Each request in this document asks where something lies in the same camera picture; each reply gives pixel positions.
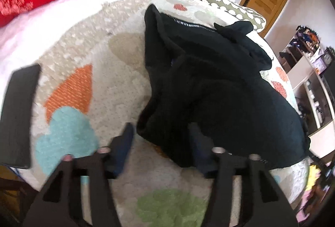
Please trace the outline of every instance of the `green cloud-print pillow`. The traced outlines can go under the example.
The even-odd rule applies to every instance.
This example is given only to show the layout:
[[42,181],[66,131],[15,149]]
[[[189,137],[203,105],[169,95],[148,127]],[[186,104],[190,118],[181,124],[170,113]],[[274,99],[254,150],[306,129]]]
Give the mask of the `green cloud-print pillow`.
[[162,189],[137,200],[137,215],[149,227],[200,227],[207,201],[178,189]]
[[256,32],[261,32],[266,26],[265,18],[253,9],[238,5],[230,0],[202,0],[212,7],[224,10],[240,21],[250,21]]

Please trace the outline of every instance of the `blue cloud pattern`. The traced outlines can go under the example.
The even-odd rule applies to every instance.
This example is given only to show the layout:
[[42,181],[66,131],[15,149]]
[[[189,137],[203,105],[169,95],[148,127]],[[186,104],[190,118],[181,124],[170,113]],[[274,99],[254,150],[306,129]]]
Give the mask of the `blue cloud pattern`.
[[49,176],[64,155],[84,157],[98,147],[99,142],[88,117],[77,109],[65,106],[53,113],[50,134],[37,139],[35,157],[43,173]]

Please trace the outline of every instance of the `white wall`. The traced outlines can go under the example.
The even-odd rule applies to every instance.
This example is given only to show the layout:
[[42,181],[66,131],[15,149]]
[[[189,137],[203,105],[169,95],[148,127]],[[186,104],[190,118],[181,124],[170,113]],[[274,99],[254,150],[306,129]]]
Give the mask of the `white wall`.
[[314,29],[323,47],[335,47],[335,9],[330,0],[288,0],[265,36],[276,55],[288,44],[298,25]]

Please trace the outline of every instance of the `shelf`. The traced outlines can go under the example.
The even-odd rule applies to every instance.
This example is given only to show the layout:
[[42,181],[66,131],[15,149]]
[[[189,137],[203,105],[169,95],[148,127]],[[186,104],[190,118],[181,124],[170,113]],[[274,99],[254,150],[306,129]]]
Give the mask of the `shelf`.
[[305,112],[306,114],[306,123],[308,126],[308,136],[318,131],[317,124],[315,121],[315,117],[312,112],[312,106],[309,102],[309,98],[307,96],[307,92],[305,89],[305,86],[302,84],[299,88],[297,88],[294,91],[294,95],[296,98],[297,103],[300,103],[302,106],[305,107],[305,110],[308,112]]
[[322,88],[322,90],[323,90],[323,92],[324,92],[324,94],[325,94],[325,97],[326,97],[326,100],[327,100],[327,103],[328,103],[328,106],[329,106],[329,110],[330,110],[331,118],[332,118],[332,120],[334,120],[334,119],[335,119],[335,112],[334,112],[333,104],[332,104],[332,101],[331,101],[331,99],[330,99],[330,96],[329,96],[329,94],[328,94],[328,92],[327,92],[327,89],[326,89],[326,87],[325,87],[325,85],[324,85],[324,83],[323,83],[323,80],[322,80],[321,77],[316,73],[313,64],[309,61],[308,57],[306,56],[306,54],[305,54],[304,52],[303,52],[303,56],[304,56],[305,59],[308,61],[309,65],[313,68],[314,74],[316,75],[316,77],[317,77],[317,79],[318,79],[318,81],[319,81],[319,83],[320,83],[320,85],[321,85],[321,88]]
[[316,128],[319,129],[319,128],[321,128],[321,124],[320,124],[320,121],[319,121],[319,118],[318,118],[318,114],[316,112],[316,108],[314,106],[314,99],[311,97],[311,93],[309,92],[309,88],[307,86],[306,81],[304,82],[304,88],[305,88],[305,91],[307,93],[308,101],[309,101],[309,103],[311,105],[311,108],[312,108],[312,113],[313,113],[313,116],[314,116],[314,119],[315,119]]
[[298,37],[297,39],[298,39],[299,41],[301,41],[301,42],[304,44],[304,46],[306,47],[306,49],[307,49],[310,53],[314,54],[313,50],[310,49],[310,47],[307,45],[307,43],[304,41],[304,39],[302,39],[301,37]]
[[295,63],[298,63],[299,60],[295,58],[295,56],[292,54],[291,50],[289,48],[285,48],[285,52],[289,53],[292,58],[295,60]]

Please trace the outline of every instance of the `bed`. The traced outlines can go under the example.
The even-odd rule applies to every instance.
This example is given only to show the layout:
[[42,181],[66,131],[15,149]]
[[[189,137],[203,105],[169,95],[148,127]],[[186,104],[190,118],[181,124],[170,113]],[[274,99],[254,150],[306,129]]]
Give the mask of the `bed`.
[[[35,189],[63,155],[89,154],[119,135],[125,122],[136,123],[151,94],[143,58],[143,16],[150,3],[160,12],[208,27],[237,21],[194,0],[56,0],[0,29],[1,102],[13,71],[33,63],[42,67],[31,118],[32,166],[15,169]],[[273,59],[271,70],[261,76],[298,110],[288,77],[269,45],[255,31],[247,36]],[[293,209],[304,193],[308,171],[307,159],[270,171]],[[200,226],[211,184],[136,135],[112,190],[123,226],[172,226],[176,220]],[[231,226],[238,223],[240,185],[236,176]],[[87,179],[82,194],[90,222]]]

